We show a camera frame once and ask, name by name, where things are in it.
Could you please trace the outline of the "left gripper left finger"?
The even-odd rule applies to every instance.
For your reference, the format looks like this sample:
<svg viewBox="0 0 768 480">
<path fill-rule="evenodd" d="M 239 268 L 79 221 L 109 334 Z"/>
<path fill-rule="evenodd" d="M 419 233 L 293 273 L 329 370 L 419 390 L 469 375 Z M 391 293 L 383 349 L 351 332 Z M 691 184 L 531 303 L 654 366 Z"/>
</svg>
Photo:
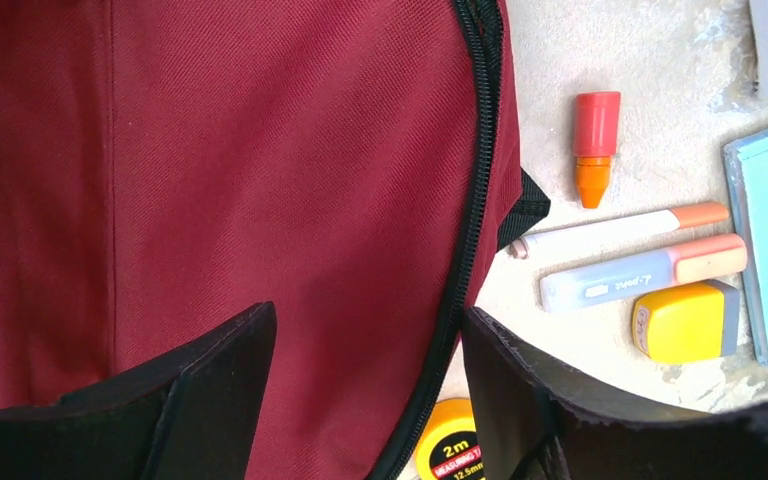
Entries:
<svg viewBox="0 0 768 480">
<path fill-rule="evenodd" d="M 0 479 L 240 479 L 276 338 L 256 304 L 45 407 L 0 410 Z"/>
</svg>

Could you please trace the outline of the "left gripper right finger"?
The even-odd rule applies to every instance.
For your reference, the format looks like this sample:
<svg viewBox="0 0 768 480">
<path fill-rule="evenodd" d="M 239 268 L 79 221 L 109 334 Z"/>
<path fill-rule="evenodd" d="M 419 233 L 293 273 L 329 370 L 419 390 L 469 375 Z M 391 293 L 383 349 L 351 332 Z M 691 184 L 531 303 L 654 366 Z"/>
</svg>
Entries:
<svg viewBox="0 0 768 480">
<path fill-rule="evenodd" d="M 768 402 L 710 414 L 632 394 L 478 308 L 463 353 L 489 479 L 768 479 Z"/>
</svg>

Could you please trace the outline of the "red student backpack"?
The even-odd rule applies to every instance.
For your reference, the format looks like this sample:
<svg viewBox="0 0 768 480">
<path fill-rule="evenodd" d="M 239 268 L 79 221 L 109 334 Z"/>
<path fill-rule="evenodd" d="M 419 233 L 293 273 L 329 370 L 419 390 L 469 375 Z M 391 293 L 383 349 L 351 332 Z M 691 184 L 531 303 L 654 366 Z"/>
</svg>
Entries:
<svg viewBox="0 0 768 480">
<path fill-rule="evenodd" d="M 395 479 L 519 154 L 503 1 L 0 1 L 0 410 L 269 302 L 240 479 Z"/>
</svg>

